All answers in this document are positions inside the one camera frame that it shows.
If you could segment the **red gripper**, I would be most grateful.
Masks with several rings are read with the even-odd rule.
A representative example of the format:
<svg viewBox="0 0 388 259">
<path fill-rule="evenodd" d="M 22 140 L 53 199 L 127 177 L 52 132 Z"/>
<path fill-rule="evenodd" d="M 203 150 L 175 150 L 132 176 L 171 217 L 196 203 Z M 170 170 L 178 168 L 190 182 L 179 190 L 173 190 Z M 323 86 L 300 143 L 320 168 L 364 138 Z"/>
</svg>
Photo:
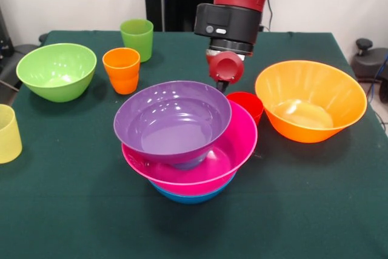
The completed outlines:
<svg viewBox="0 0 388 259">
<path fill-rule="evenodd" d="M 225 94 L 230 83 L 238 82 L 244 72 L 244 60 L 231 51 L 206 50 L 209 75 L 216 81 L 216 89 Z"/>
</svg>

